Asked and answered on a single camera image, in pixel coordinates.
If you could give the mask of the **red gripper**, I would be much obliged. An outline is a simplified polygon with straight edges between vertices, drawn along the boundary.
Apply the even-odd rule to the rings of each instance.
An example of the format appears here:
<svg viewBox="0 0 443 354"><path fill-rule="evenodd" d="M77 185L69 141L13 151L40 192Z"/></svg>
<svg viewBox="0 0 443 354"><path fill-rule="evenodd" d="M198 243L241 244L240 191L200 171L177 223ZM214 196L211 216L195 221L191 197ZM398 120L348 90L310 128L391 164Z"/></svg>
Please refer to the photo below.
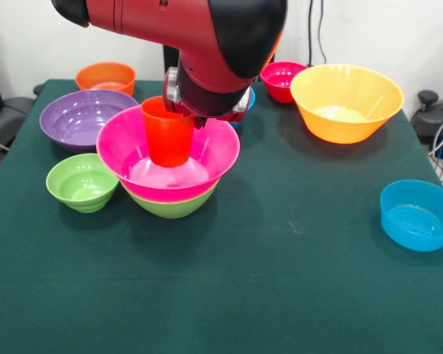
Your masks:
<svg viewBox="0 0 443 354"><path fill-rule="evenodd" d="M203 129L203 127L206 125L208 118L217 119L226 122L234 122L234 123L241 122L248 112L250 103L239 103L228 113L217 117L195 113L191 111L189 108L187 108L182 102L175 103L166 98L164 99L164 107L167 111L177 114L184 114L184 115L195 114L196 116L194 118L194 128L200 130Z"/></svg>

